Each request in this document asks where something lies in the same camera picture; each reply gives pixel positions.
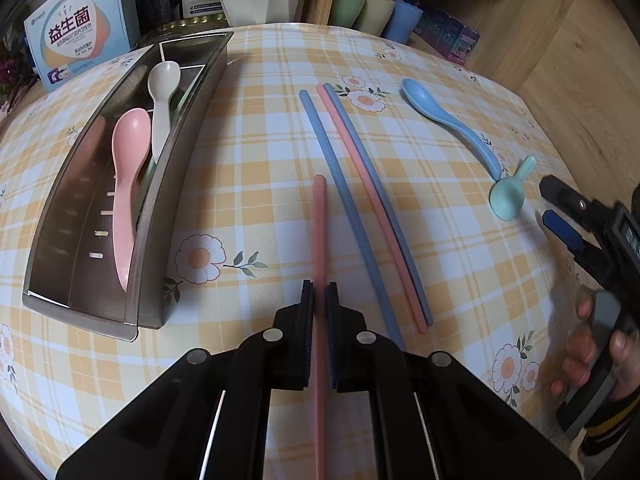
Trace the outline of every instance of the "wooden wall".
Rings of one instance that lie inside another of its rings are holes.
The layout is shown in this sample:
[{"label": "wooden wall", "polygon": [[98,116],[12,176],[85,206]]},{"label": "wooden wall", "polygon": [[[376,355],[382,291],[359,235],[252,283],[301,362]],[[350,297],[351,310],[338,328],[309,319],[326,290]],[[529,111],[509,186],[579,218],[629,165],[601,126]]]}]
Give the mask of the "wooden wall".
[{"label": "wooden wall", "polygon": [[640,46],[611,0],[574,0],[518,94],[580,192],[629,206],[640,182]]},{"label": "wooden wall", "polygon": [[573,0],[434,0],[481,38],[466,66],[517,91],[555,36]]}]

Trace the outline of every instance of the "pink spoon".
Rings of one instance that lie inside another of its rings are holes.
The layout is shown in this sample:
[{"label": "pink spoon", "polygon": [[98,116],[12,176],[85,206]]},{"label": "pink spoon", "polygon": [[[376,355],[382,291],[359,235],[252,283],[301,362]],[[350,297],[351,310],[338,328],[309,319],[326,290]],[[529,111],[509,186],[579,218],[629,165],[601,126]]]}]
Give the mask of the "pink spoon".
[{"label": "pink spoon", "polygon": [[118,279],[124,290],[129,281],[129,266],[136,237],[132,218],[136,177],[149,153],[151,119],[146,110],[134,108],[116,123],[111,137],[111,152],[116,167],[113,197],[113,255]]}]

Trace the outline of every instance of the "table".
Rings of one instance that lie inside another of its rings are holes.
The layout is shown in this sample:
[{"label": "table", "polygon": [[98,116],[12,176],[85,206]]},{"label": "table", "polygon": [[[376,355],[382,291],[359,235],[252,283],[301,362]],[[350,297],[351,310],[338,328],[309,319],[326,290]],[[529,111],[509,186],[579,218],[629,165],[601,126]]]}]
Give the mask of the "table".
[{"label": "table", "polygon": [[[328,180],[328,278],[344,306],[385,333],[364,263],[298,92],[312,96],[350,184],[407,350],[451,352],[551,435],[546,384],[574,322],[583,280],[541,229],[537,190],[571,175],[524,102],[463,68],[352,30],[277,24],[236,29],[175,219],[166,278],[170,313],[133,343],[84,332],[21,305],[30,242],[77,132],[135,52],[30,105],[0,140],[0,412],[50,478],[60,463],[188,349],[237,347],[296,303],[312,275],[312,179]],[[403,77],[481,134],[505,172],[533,154],[519,218],[488,206],[487,172],[452,133],[399,93]],[[414,255],[435,323],[421,335],[357,172],[316,93],[331,83],[378,170]],[[328,477],[375,478],[364,394],[332,394]],[[264,477],[311,478],[311,389],[274,392]],[[523,464],[527,455],[523,450]]]}]

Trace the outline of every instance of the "screw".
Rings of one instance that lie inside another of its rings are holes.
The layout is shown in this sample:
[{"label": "screw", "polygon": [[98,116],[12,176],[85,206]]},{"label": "screw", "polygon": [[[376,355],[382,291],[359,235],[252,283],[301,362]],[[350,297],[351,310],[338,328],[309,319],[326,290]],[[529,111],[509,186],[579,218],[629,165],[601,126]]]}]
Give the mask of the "screw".
[{"label": "screw", "polygon": [[199,365],[206,360],[207,353],[202,348],[196,348],[187,354],[187,362],[191,365]]},{"label": "screw", "polygon": [[431,361],[440,368],[446,368],[451,364],[451,356],[446,352],[436,352],[431,356]]},{"label": "screw", "polygon": [[262,332],[262,337],[269,343],[280,341],[280,339],[282,339],[282,335],[282,330],[280,330],[279,328],[268,328],[267,330]]},{"label": "screw", "polygon": [[359,343],[362,343],[363,345],[370,345],[376,340],[376,335],[373,332],[369,332],[368,330],[365,330],[363,332],[360,332],[356,336],[356,339],[358,340]]}]

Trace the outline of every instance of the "human hand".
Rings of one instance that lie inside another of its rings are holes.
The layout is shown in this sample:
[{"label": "human hand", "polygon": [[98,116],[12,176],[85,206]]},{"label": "human hand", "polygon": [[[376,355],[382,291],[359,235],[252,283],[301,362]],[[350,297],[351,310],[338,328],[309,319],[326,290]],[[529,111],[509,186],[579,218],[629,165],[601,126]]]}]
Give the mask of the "human hand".
[{"label": "human hand", "polygon": [[[591,298],[578,302],[578,317],[586,320],[593,307]],[[560,396],[567,387],[584,386],[589,380],[591,370],[589,362],[597,352],[588,323],[578,325],[569,337],[566,356],[562,361],[565,377],[551,384],[551,394]],[[613,370],[617,382],[607,398],[610,402],[625,399],[640,386],[640,343],[635,336],[628,336],[616,330],[609,340],[609,353],[613,360]]]}]

